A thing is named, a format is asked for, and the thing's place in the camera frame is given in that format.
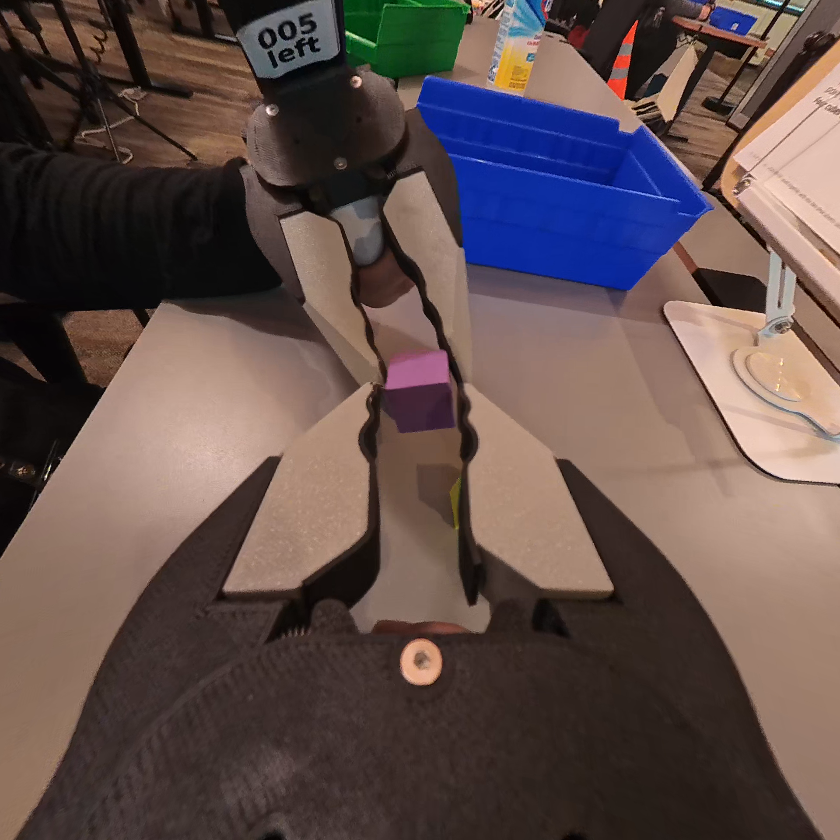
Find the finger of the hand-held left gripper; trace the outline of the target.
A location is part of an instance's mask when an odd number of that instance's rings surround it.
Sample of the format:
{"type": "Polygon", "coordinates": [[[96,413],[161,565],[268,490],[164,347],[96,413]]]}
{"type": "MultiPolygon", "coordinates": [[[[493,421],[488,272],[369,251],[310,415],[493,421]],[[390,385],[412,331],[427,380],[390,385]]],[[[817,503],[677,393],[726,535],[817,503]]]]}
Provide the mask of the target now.
{"type": "Polygon", "coordinates": [[[283,217],[280,229],[304,311],[359,384],[383,385],[385,368],[372,342],[371,325],[354,298],[354,263],[340,224],[300,212],[283,217]]]}
{"type": "Polygon", "coordinates": [[[454,363],[459,383],[473,375],[466,254],[457,244],[424,171],[399,178],[384,203],[395,252],[413,271],[427,319],[439,346],[454,363]]]}

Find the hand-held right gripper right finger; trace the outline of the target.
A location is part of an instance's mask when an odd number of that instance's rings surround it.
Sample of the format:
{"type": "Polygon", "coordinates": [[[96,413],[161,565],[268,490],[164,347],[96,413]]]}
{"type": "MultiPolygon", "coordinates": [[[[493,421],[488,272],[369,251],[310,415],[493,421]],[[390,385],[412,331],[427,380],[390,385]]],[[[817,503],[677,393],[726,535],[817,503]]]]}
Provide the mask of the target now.
{"type": "Polygon", "coordinates": [[[458,409],[467,602],[609,599],[614,584],[553,451],[473,384],[459,387],[458,409]]]}

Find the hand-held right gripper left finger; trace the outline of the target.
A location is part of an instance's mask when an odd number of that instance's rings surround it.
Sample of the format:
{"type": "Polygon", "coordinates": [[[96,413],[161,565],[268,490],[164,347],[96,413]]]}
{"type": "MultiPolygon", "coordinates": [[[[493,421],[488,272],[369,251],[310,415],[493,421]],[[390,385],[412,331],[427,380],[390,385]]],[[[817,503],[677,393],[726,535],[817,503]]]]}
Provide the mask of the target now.
{"type": "Polygon", "coordinates": [[[381,567],[376,435],[381,387],[364,384],[280,457],[222,593],[311,608],[355,606],[381,567]]]}

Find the purple foam cube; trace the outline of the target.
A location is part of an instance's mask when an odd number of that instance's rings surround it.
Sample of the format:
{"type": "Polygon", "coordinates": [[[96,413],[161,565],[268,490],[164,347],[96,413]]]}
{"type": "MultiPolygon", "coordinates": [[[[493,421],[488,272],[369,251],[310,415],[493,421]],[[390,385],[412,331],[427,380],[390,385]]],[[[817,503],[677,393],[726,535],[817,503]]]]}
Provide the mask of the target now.
{"type": "Polygon", "coordinates": [[[455,427],[445,350],[397,353],[387,365],[384,405],[400,434],[455,427]]]}

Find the person's left forearm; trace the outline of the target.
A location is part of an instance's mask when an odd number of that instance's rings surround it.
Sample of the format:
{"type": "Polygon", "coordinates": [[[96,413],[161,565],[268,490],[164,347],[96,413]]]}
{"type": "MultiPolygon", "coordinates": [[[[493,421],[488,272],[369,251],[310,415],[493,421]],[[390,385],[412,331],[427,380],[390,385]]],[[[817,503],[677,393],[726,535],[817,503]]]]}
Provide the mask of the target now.
{"type": "Polygon", "coordinates": [[[2,295],[73,311],[279,287],[250,232],[244,168],[131,167],[2,143],[2,295]]]}

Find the person's left hand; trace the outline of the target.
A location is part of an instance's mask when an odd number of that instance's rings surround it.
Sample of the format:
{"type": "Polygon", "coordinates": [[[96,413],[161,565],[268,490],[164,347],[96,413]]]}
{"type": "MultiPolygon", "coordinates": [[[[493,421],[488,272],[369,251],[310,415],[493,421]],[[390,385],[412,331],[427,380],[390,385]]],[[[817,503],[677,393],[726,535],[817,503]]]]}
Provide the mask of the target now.
{"type": "Polygon", "coordinates": [[[375,262],[358,269],[358,298],[367,308],[389,307],[415,288],[388,248],[375,262]]]}

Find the blue plastic bin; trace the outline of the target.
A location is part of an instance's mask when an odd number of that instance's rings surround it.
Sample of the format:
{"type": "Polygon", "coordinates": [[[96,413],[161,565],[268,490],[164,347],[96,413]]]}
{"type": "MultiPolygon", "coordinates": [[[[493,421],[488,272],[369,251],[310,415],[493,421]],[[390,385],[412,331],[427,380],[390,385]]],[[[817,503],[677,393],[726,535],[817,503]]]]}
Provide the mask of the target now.
{"type": "Polygon", "coordinates": [[[470,264],[628,291],[711,210],[645,127],[440,77],[417,108],[455,168],[470,264]]]}

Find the green plastic bin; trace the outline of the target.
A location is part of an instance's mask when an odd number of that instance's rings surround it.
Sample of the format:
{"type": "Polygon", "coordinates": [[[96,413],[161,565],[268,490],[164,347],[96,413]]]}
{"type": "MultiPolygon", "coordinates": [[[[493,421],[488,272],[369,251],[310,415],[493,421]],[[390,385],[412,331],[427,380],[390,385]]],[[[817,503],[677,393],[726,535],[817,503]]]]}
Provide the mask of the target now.
{"type": "Polygon", "coordinates": [[[471,16],[460,1],[345,1],[346,50],[391,79],[450,71],[471,16]]]}

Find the black floor stand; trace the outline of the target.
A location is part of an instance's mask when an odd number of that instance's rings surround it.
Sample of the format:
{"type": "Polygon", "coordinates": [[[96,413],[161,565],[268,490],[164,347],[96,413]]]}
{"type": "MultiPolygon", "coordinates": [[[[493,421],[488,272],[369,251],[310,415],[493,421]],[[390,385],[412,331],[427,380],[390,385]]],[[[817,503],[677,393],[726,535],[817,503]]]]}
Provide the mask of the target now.
{"type": "Polygon", "coordinates": [[[193,96],[193,91],[170,80],[163,82],[152,80],[144,62],[140,43],[133,30],[128,2],[98,1],[98,5],[103,21],[112,29],[117,38],[135,87],[183,100],[188,100],[193,96]]]}

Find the yellow-blue wipes canister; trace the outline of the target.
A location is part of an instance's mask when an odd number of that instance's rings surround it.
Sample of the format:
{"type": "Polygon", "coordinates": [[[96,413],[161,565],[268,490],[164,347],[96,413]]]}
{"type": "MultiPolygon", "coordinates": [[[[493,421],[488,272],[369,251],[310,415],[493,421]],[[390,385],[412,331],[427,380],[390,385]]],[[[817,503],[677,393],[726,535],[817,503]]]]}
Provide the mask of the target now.
{"type": "Polygon", "coordinates": [[[486,87],[522,97],[529,83],[551,1],[506,1],[497,17],[486,87]]]}

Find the white document stand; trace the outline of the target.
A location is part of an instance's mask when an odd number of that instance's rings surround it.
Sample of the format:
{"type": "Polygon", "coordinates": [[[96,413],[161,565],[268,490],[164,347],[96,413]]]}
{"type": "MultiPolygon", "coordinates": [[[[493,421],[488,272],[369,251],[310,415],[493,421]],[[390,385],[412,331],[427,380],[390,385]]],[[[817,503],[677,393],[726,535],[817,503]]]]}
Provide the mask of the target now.
{"type": "Polygon", "coordinates": [[[763,312],[669,301],[664,315],[747,460],[774,478],[837,486],[838,383],[793,331],[795,284],[771,251],[763,312]]]}
{"type": "Polygon", "coordinates": [[[838,306],[838,252],[831,250],[819,237],[800,223],[772,196],[753,184],[734,160],[734,155],[778,118],[790,111],[804,95],[838,67],[838,53],[833,51],[809,69],[791,88],[744,134],[731,159],[725,164],[721,185],[731,205],[741,210],[757,228],[769,246],[774,247],[793,266],[801,283],[820,291],[838,306]]]}

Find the orange traffic cone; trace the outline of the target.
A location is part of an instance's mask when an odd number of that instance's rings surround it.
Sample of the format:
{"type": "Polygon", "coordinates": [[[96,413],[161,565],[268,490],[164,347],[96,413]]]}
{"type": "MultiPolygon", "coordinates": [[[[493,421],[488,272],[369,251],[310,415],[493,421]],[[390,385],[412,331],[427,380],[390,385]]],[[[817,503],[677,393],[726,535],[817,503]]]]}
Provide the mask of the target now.
{"type": "Polygon", "coordinates": [[[606,81],[607,86],[620,100],[625,100],[627,94],[627,79],[632,63],[637,27],[638,21],[636,20],[630,29],[627,30],[612,64],[609,78],[606,81]]]}

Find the person's dark clothing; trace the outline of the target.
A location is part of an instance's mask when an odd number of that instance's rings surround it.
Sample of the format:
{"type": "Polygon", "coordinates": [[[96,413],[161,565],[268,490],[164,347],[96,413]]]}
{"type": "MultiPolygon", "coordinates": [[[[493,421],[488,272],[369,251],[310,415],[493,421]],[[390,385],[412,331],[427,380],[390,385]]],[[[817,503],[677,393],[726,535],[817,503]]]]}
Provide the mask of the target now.
{"type": "Polygon", "coordinates": [[[26,519],[104,393],[89,383],[55,311],[2,304],[2,342],[42,375],[1,359],[1,551],[26,519]]]}

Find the white folded sign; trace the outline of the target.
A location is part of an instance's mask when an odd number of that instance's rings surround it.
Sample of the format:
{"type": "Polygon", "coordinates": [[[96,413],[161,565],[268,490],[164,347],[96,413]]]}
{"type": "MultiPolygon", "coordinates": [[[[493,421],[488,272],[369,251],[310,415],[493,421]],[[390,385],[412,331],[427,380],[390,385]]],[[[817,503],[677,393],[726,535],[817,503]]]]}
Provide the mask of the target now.
{"type": "Polygon", "coordinates": [[[665,82],[655,95],[656,106],[662,120],[672,123],[677,114],[679,102],[686,91],[689,78],[697,68],[698,54],[693,42],[678,47],[659,71],[665,76],[665,82]]]}

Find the white instruction sheet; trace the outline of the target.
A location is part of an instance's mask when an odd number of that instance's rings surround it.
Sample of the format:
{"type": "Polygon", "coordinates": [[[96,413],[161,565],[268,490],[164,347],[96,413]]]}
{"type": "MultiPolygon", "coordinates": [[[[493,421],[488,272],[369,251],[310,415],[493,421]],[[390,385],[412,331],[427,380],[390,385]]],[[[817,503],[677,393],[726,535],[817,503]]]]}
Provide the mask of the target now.
{"type": "Polygon", "coordinates": [[[734,155],[831,250],[839,251],[839,69],[833,68],[768,129],[734,155]]]}

